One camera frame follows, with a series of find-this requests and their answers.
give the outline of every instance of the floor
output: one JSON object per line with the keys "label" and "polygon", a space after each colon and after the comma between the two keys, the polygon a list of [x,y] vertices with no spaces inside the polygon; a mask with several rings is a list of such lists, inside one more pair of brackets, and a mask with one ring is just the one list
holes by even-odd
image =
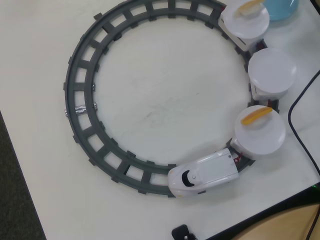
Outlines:
{"label": "floor", "polygon": [[0,195],[1,240],[46,239],[1,113]]}

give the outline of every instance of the track tie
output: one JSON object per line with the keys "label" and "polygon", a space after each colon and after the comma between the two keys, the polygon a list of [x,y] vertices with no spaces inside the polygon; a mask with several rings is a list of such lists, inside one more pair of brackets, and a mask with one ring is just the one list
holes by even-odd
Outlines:
{"label": "track tie", "polygon": [[[125,10],[123,12],[123,15],[124,15],[125,19],[127,19],[127,20],[130,20],[130,19],[132,19],[134,17],[129,9]],[[136,27],[138,27],[138,23],[137,22],[131,24],[131,26],[130,26],[130,28],[132,28],[132,29],[134,29]]]}
{"label": "track tie", "polygon": [[[99,20],[100,18],[102,18],[102,13],[98,13],[97,15],[94,16],[94,19],[95,20]],[[102,29],[106,31],[107,34],[111,33],[114,29],[115,29],[115,26],[113,26],[109,21],[106,22],[103,26],[102,26]],[[114,41],[117,41],[119,40],[120,38],[122,37],[122,34],[119,33],[117,34],[115,37],[114,37]]]}
{"label": "track tie", "polygon": [[[199,7],[199,3],[197,2],[191,2],[191,7],[190,7],[190,11],[192,14],[196,14],[198,11],[198,7]],[[190,21],[194,21],[195,17],[194,16],[187,16],[186,19],[190,20]]]}
{"label": "track tie", "polygon": [[155,16],[152,16],[154,13],[154,6],[152,5],[152,2],[146,2],[144,5],[147,13],[149,14],[149,21],[151,22],[157,20]]}

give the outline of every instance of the track rail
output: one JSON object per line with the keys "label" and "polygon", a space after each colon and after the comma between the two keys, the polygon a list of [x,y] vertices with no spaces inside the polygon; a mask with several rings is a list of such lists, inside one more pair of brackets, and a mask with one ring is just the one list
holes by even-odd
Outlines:
{"label": "track rail", "polygon": [[[222,36],[228,39],[228,36],[218,26],[218,19],[226,6],[215,0],[189,0],[189,2],[191,2],[190,9],[184,9],[176,8],[176,0],[167,0],[168,8],[154,9],[153,2],[156,2],[156,0],[129,0],[119,4],[103,15],[99,13],[94,16],[96,22],[81,37],[73,55],[69,59],[69,67],[63,89],[65,91],[66,116],[69,119],[74,133],[73,138],[76,143],[80,144],[82,149],[88,155],[89,161],[94,166],[98,166],[106,174],[110,175],[113,181],[123,183],[134,188],[138,190],[139,193],[153,193],[174,197],[168,186],[151,184],[150,179],[152,174],[167,175],[169,170],[174,168],[176,164],[158,165],[152,161],[140,160],[134,153],[122,150],[118,146],[118,143],[113,138],[110,138],[105,132],[103,123],[99,121],[97,117],[97,108],[93,101],[95,73],[98,72],[100,67],[98,62],[103,55],[107,54],[109,45],[113,41],[117,41],[121,38],[126,29],[135,28],[140,22],[145,20],[155,21],[161,16],[168,16],[168,18],[172,19],[176,16],[184,16],[190,21],[200,20],[204,22],[208,28],[216,28],[220,30]],[[198,12],[197,10],[200,4],[213,8],[212,13],[210,15],[206,15]],[[146,8],[146,12],[133,16],[131,9],[143,5]],[[121,15],[124,15],[126,20],[114,27],[111,24],[111,21]],[[101,42],[98,42],[94,38],[101,29],[107,32],[107,36]],[[267,47],[263,40],[259,44],[260,48]],[[82,59],[82,56],[86,52],[88,46],[95,49],[90,61]],[[247,70],[251,54],[249,52],[243,52],[238,47],[235,47],[235,50],[238,54],[242,55],[245,62],[244,68]],[[76,82],[78,68],[86,69],[84,83]],[[75,110],[77,107],[75,105],[75,92],[77,91],[84,92],[85,112],[91,123],[91,126],[84,130],[80,127],[78,115]],[[88,138],[94,135],[97,135],[103,142],[103,147],[98,151],[95,151],[88,142]],[[115,154],[122,160],[117,169],[104,161],[104,157],[109,153]],[[143,170],[141,181],[126,175],[130,166]]]}

